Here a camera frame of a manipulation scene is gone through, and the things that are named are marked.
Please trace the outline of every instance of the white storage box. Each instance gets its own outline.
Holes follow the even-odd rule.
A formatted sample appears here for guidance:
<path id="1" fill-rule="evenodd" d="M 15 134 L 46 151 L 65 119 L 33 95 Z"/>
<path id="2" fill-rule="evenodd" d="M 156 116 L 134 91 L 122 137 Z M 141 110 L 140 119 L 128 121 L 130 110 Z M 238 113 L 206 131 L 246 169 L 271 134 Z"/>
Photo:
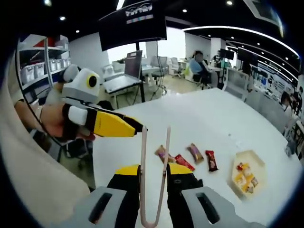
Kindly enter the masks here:
<path id="1" fill-rule="evenodd" d="M 34 66 L 34 77 L 39 78 L 44 75 L 44 63 L 37 63 Z"/>
<path id="2" fill-rule="evenodd" d="M 62 48 L 63 50 L 68 50 L 68 40 L 67 39 L 62 39 L 60 41 L 57 41 L 55 43 L 55 46 L 58 48 Z"/>
<path id="3" fill-rule="evenodd" d="M 30 82 L 31 80 L 35 79 L 34 76 L 34 65 L 29 65 L 29 66 L 25 66 L 22 70 L 21 70 L 21 81 L 22 83 L 25 85 L 26 83 Z"/>
<path id="4" fill-rule="evenodd" d="M 67 59 L 62 59 L 61 60 L 61 68 L 66 68 L 67 67 Z"/>
<path id="5" fill-rule="evenodd" d="M 51 68 L 51 71 L 57 70 L 57 60 L 53 59 L 49 61 L 49 66 Z"/>
<path id="6" fill-rule="evenodd" d="M 61 59 L 56 60 L 57 70 L 61 69 Z"/>

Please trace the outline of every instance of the human hand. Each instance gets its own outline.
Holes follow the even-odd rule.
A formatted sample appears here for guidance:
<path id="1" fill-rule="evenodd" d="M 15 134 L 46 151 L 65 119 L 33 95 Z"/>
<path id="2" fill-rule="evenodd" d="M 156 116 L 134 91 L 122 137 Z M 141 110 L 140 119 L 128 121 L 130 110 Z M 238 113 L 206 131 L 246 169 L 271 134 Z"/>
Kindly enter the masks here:
<path id="1" fill-rule="evenodd" d="M 62 116 L 62 108 L 64 103 L 44 105 L 41 112 L 41 122 L 51 136 L 62 137 L 64 118 Z M 88 136 L 77 133 L 77 137 L 93 141 L 95 136 L 90 133 Z"/>

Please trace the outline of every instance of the brown snack packet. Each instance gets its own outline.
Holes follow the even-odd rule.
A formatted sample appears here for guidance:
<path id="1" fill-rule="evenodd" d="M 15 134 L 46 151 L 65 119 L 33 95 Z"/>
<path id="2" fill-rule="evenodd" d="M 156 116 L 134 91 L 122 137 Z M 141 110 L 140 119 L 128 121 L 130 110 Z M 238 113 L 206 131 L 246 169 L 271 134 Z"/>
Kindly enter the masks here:
<path id="1" fill-rule="evenodd" d="M 160 147 L 155 151 L 155 154 L 159 156 L 162 163 L 165 162 L 166 150 L 165 150 L 163 145 L 160 145 Z M 169 154 L 169 157 L 168 157 L 168 162 L 175 163 L 175 158 L 173 158 L 170 154 Z"/>
<path id="2" fill-rule="evenodd" d="M 195 164 L 199 164 L 204 160 L 203 155 L 200 153 L 194 143 L 191 143 L 190 146 L 187 147 L 187 150 L 192 154 Z"/>

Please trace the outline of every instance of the window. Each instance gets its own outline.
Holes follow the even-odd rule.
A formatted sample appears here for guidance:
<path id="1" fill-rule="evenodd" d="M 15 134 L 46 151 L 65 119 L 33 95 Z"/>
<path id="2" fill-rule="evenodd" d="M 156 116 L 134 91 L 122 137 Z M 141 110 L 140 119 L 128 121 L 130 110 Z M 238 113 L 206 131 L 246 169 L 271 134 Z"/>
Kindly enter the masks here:
<path id="1" fill-rule="evenodd" d="M 185 32 L 167 27 L 167 40 L 158 41 L 158 55 L 164 57 L 185 58 Z"/>
<path id="2" fill-rule="evenodd" d="M 146 42 L 140 42 L 139 49 L 142 50 L 142 57 L 146 57 Z M 127 54 L 133 51 L 136 51 L 136 44 L 127 44 L 111 48 L 108 50 L 109 62 L 112 63 L 126 58 Z"/>

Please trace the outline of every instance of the yellow robot eye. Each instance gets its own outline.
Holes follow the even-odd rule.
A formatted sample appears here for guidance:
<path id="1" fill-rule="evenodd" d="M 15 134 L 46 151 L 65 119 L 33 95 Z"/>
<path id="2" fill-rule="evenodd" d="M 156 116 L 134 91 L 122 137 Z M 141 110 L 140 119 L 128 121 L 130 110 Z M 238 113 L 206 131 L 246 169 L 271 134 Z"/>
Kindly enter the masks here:
<path id="1" fill-rule="evenodd" d="M 95 87 L 96 83 L 97 83 L 97 78 L 95 75 L 90 75 L 87 77 L 87 80 L 86 80 L 87 87 L 93 88 L 93 87 Z"/>

